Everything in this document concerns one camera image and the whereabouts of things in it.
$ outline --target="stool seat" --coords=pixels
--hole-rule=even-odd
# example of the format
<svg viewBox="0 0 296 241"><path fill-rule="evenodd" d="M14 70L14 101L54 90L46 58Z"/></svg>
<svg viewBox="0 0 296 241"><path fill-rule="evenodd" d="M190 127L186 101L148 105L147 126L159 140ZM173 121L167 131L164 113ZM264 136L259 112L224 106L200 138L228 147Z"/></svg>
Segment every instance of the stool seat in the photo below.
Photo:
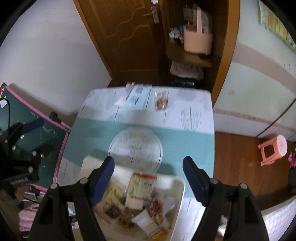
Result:
<svg viewBox="0 0 296 241"><path fill-rule="evenodd" d="M274 148L274 154L272 154L269 157L266 157L264 148L270 145L272 145ZM261 166L263 166L263 165L270 165L274 163L275 160L285 156L288 150L288 144L287 144L286 138L283 135L278 135L260 144L258 148L261 149L261 155L262 155Z"/></svg>

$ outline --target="bolt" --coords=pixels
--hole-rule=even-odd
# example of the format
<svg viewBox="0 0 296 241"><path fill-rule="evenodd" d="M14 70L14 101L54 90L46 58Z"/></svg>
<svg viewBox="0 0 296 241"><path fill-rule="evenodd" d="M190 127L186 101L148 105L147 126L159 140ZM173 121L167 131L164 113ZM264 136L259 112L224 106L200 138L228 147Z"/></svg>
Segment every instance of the bolt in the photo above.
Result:
<svg viewBox="0 0 296 241"><path fill-rule="evenodd" d="M217 179L217 178L211 178L211 179L210 179L210 182L211 182L212 184L217 184L217 183L218 183L218 179Z"/></svg>
<svg viewBox="0 0 296 241"><path fill-rule="evenodd" d="M88 178L84 177L79 180L81 184L86 184L88 182Z"/></svg>
<svg viewBox="0 0 296 241"><path fill-rule="evenodd" d="M247 189L247 188L248 188L248 185L245 184L245 183L241 183L241 184L240 184L240 187L241 187L242 189Z"/></svg>
<svg viewBox="0 0 296 241"><path fill-rule="evenodd" d="M34 171L33 167L28 167L29 173L32 173Z"/></svg>
<svg viewBox="0 0 296 241"><path fill-rule="evenodd" d="M55 188L57 188L57 183L53 183L53 184L51 184L51 185L50 185L50 188L51 188L51 189L55 189Z"/></svg>

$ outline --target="chalkboard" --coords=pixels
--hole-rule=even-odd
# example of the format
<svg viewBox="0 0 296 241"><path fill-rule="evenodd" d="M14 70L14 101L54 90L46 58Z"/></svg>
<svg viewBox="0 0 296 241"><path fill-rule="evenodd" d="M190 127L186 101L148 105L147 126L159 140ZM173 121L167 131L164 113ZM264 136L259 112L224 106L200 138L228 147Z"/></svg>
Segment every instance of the chalkboard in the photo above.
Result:
<svg viewBox="0 0 296 241"><path fill-rule="evenodd" d="M12 93L13 92L11 90L7 89L6 84L3 83L0 90L0 97L8 99L10 103L10 126L18 121L21 123L28 123L37 118L42 118L40 113L36 113L34 110L26 106L22 101L19 100L20 97L16 98ZM8 128L8 104L3 106L3 102L1 103L2 105L0 107L0 129L6 130ZM18 140L15 145L16 149L14 152L17 153L21 149L25 151L33 151L40 145L50 143L52 151L47 156L45 156L39 165L38 174L40 180L34 183L38 186L48 188L53 181L54 172L63 141L65 137L68 136L70 131L66 128L61 128L53 124L47 119L44 120L45 123L42 127L25 134L23 139Z"/></svg>

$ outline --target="white plastic bin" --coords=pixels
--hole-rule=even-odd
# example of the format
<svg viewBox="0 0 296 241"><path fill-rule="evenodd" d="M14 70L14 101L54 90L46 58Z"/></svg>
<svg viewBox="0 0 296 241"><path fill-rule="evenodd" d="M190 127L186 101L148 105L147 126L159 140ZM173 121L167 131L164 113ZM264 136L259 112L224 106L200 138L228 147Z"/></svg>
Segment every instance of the white plastic bin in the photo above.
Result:
<svg viewBox="0 0 296 241"><path fill-rule="evenodd" d="M79 179L83 177L88 177L92 172L92 170L99 168L102 165L102 163L103 161L100 159L97 159L91 156L85 157L82 163ZM115 165L113 176L116 179L120 180L123 184L128 186L128 183L133 171L134 170L130 168ZM162 241L170 241L174 233L175 224L176 224L177 217L182 204L184 191L185 191L185 182L182 178L176 177L176 176L161 175L161 174L156 174L156 175L157 175L157 181L155 183L155 187L157 189L161 189L161 192L163 194L167 194L179 200L179 203L169 213L169 215L172 215L173 217L171 230L166 235L166 237L162 240ZM99 218L98 218L98 223L107 240L131 241L132 239L133 241L144 241L147 237L146 234L140 229L137 231L135 235L131 237L131 236L125 236L122 233L112 230L104 221L101 221ZM78 230L73 231L73 233L76 241L78 240L82 241L81 235Z"/></svg>

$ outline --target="shelf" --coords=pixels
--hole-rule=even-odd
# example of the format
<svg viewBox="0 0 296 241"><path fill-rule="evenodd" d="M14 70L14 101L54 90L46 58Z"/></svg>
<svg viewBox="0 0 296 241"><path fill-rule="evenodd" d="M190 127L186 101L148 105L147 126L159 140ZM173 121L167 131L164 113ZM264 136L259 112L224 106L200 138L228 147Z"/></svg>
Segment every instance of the shelf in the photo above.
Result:
<svg viewBox="0 0 296 241"><path fill-rule="evenodd" d="M194 64L205 68L212 67L210 59L204 60L198 54L188 53L184 50L183 45L178 45L175 42L168 41L165 52L169 59L178 63Z"/></svg>

